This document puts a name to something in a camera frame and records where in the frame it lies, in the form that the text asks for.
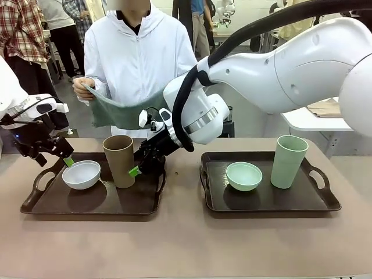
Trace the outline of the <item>person right hand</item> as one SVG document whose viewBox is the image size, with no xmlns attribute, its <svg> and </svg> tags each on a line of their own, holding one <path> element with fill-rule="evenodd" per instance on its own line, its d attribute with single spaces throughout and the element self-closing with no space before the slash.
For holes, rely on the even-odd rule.
<svg viewBox="0 0 372 279">
<path fill-rule="evenodd" d="M 93 79 L 87 78 L 87 77 L 79 77 L 79 78 L 75 78 L 73 80 L 73 89 L 74 89 L 74 92 L 77 95 L 77 97 L 80 100 L 84 100 L 84 101 L 91 101 L 91 100 L 95 99 L 94 95 L 91 94 L 89 92 L 89 90 L 87 90 L 84 87 L 84 85 L 86 85 L 90 88 L 94 88 L 95 87 L 95 81 Z"/>
</svg>

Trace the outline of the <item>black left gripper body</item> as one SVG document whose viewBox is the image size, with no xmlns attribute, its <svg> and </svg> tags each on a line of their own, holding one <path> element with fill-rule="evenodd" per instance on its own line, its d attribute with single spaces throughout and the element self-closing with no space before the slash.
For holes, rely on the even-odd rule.
<svg viewBox="0 0 372 279">
<path fill-rule="evenodd" d="M 60 158 L 68 158 L 74 152 L 68 141 L 60 136 L 51 136 L 43 122 L 28 123 L 12 129 L 15 145 L 21 155 L 35 159 L 46 152 Z"/>
</svg>

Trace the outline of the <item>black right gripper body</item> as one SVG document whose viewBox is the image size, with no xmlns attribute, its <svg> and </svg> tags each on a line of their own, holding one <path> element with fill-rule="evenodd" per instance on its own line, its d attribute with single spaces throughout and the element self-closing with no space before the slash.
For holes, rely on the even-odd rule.
<svg viewBox="0 0 372 279">
<path fill-rule="evenodd" d="M 167 129 L 143 141 L 138 148 L 138 160 L 141 163 L 160 162 L 182 146 L 172 139 Z"/>
</svg>

